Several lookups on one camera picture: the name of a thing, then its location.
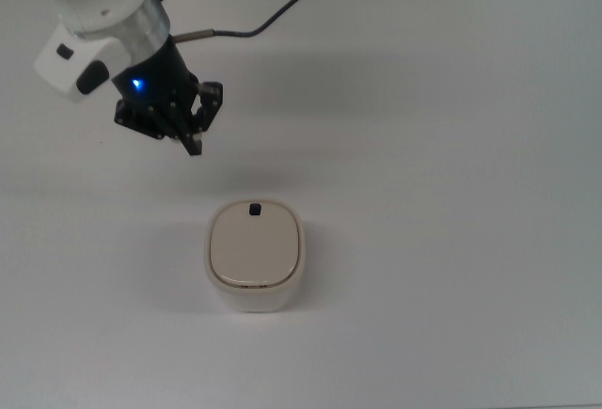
white tabletop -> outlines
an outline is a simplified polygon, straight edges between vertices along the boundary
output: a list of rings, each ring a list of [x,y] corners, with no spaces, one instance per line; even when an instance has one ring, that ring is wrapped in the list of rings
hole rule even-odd
[[[166,0],[174,34],[286,0]],[[204,155],[65,102],[47,0],[0,0],[0,407],[602,402],[602,0],[304,0],[181,46]],[[235,313],[210,215],[280,198],[303,290]]]

white plastic container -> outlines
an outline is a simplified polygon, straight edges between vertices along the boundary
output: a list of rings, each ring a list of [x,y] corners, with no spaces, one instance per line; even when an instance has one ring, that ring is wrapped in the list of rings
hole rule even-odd
[[[205,270],[226,303],[243,312],[286,305],[305,268],[305,234],[288,205],[264,199],[222,207],[205,240]]]

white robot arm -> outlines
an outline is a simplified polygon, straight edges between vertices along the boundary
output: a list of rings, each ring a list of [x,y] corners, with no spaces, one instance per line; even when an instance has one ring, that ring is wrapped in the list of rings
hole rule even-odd
[[[115,122],[199,155],[199,135],[222,103],[222,86],[199,84],[172,37],[161,0],[53,0],[60,25],[36,60],[38,73],[79,101],[107,80],[122,99]],[[197,96],[201,107],[191,112]]]

blue object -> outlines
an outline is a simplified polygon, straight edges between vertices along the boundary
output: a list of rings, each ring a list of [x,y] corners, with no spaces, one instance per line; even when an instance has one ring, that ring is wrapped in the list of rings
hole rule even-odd
[[[144,82],[142,80],[134,79],[134,80],[132,80],[132,85],[134,85],[135,90],[138,92],[140,92],[142,89],[144,89]]]

black button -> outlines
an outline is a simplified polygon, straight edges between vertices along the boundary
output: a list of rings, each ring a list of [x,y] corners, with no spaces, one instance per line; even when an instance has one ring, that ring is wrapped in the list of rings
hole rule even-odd
[[[82,94],[89,94],[109,79],[109,70],[102,61],[92,61],[77,79],[77,88]]]
[[[73,50],[67,47],[65,44],[60,44],[56,49],[56,53],[64,59],[69,59],[73,56]]]
[[[251,204],[248,208],[248,214],[259,216],[261,214],[261,204]]]

